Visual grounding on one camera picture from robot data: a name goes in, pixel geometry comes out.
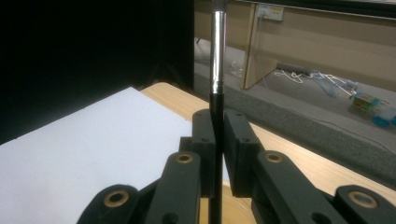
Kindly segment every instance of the black backdrop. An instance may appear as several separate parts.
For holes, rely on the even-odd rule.
[[[127,87],[193,85],[193,1],[0,3],[0,144]]]

